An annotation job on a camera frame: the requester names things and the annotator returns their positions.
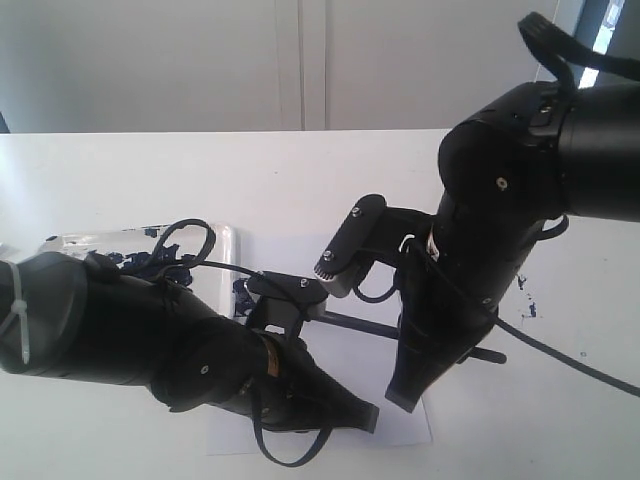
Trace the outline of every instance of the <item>white zip tie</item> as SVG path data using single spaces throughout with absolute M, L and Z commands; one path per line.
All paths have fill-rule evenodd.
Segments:
M 0 322 L 0 336 L 7 331 L 13 323 L 14 318 L 20 319 L 20 341 L 22 344 L 22 362 L 29 363 L 31 347 L 29 346 L 29 324 L 27 323 L 27 302 L 22 299 L 22 281 L 20 280 L 20 270 L 15 263 L 4 261 L 11 269 L 13 275 L 14 300 L 11 304 L 11 311 L 2 322 Z

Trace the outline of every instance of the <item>robotic arm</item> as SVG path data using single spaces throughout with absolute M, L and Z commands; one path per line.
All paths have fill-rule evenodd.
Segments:
M 315 365 L 299 338 L 305 321 L 396 338 L 386 397 L 407 411 L 467 357 L 503 363 L 504 356 L 476 345 L 535 244 L 561 234 L 566 214 L 640 221 L 640 86 L 577 91 L 560 56 L 635 80 L 639 64 L 594 54 L 537 14 L 519 26 L 559 82 L 520 85 L 445 137 L 438 160 L 445 193 L 435 215 L 363 197 L 318 260 L 317 280 L 207 262 L 210 229 L 192 260 L 166 264 L 152 254 L 147 266 L 160 268 L 152 281 L 95 254 L 83 262 L 57 253 L 18 266 L 0 262 L 0 366 L 147 386 L 172 411 L 206 403 L 248 416 L 263 453 L 297 466 L 332 428 L 373 432 L 378 415 Z M 208 228 L 178 222 L 158 245 L 194 223 Z M 392 291 L 368 299 L 358 290 L 375 261 L 396 268 L 398 329 L 322 311 L 327 292 L 388 298 Z M 246 325 L 217 315 L 164 275 L 199 265 L 251 275 L 248 288 L 261 297 Z M 264 448 L 262 428 L 320 433 L 307 455 L 283 464 Z

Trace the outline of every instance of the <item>white paper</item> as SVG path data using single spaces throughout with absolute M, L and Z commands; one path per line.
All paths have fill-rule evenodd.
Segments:
M 308 275 L 309 278 L 312 278 L 313 265 L 330 239 L 330 235 L 259 238 L 243 234 L 241 237 L 240 258 L 243 266 Z M 391 285 L 391 275 L 392 270 L 389 268 L 375 268 L 363 284 L 362 290 L 371 296 L 383 293 Z M 350 296 L 340 300 L 330 298 L 327 309 L 395 325 L 400 303 L 396 296 L 379 305 L 365 304 Z M 326 448 L 369 448 L 431 441 L 422 401 L 412 414 L 408 414 L 384 398 L 395 364 L 395 341 L 317 322 L 305 324 L 301 337 L 323 370 L 355 395 L 380 408 L 374 434 L 351 429 L 335 430 Z M 207 445 L 209 455 L 259 451 L 250 419 L 213 408 L 210 416 Z M 315 432 L 265 432 L 265 443 L 275 453 L 286 452 L 287 455 L 283 457 L 286 461 L 304 453 L 315 435 Z

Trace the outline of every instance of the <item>metal rod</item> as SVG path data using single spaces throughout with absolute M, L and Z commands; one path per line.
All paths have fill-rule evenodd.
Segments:
M 327 325 L 334 325 L 336 327 L 348 328 L 350 330 L 357 330 L 359 332 L 377 335 L 378 337 L 390 338 L 392 340 L 398 339 L 398 329 L 395 327 L 369 322 L 367 320 L 350 317 L 349 315 L 343 315 L 341 313 L 324 312 L 324 315 L 318 318 L 312 318 L 311 320 L 326 323 Z

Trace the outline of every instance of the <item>white table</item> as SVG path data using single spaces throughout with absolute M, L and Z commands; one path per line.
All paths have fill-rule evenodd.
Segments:
M 26 254 L 51 234 L 184 217 L 265 235 L 326 234 L 371 192 L 434 211 L 444 133 L 0 136 L 0 241 Z M 572 220 L 563 237 L 536 247 L 525 291 L 509 292 L 503 317 L 640 382 L 639 238 L 638 225 Z M 520 316 L 527 292 L 535 319 Z M 0 478 L 637 478 L 640 400 L 500 331 L 484 345 L 509 362 L 468 361 L 430 389 L 433 444 L 323 452 L 298 470 L 259 455 L 205 456 L 205 408 L 170 415 L 142 389 L 3 374 Z

